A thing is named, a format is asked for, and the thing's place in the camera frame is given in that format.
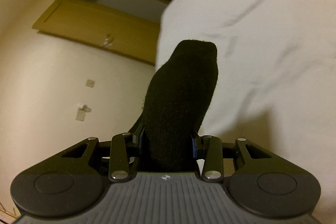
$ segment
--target triangular cutout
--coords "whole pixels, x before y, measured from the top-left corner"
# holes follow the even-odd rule
[[[260,149],[254,147],[251,144],[245,145],[247,151],[249,152],[252,159],[270,159],[272,158],[270,155],[266,154],[265,152],[261,151]]]
[[[80,158],[83,156],[88,144],[83,143],[82,145],[76,147],[75,149],[64,154],[62,158]]]

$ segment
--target drawer handle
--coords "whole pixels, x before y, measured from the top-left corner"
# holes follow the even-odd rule
[[[111,34],[109,33],[105,40],[104,40],[104,44],[102,45],[102,47],[109,47],[109,46],[112,46],[112,42],[113,42],[114,38],[111,37]]]

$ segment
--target white circular marker logo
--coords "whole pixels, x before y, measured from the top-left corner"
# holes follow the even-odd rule
[[[163,175],[161,178],[167,181],[170,179],[170,175]]]

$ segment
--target ribbed surface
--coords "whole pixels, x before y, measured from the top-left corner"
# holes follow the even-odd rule
[[[269,220],[237,207],[220,185],[206,183],[191,173],[138,174],[113,184],[105,198],[82,215],[57,221],[22,217],[17,224],[318,224],[310,216]]]

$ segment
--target white fabric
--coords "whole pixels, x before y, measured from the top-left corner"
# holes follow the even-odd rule
[[[336,0],[173,0],[156,69],[185,39],[218,49],[200,135],[246,137],[308,170],[322,187],[314,216],[336,223]]]

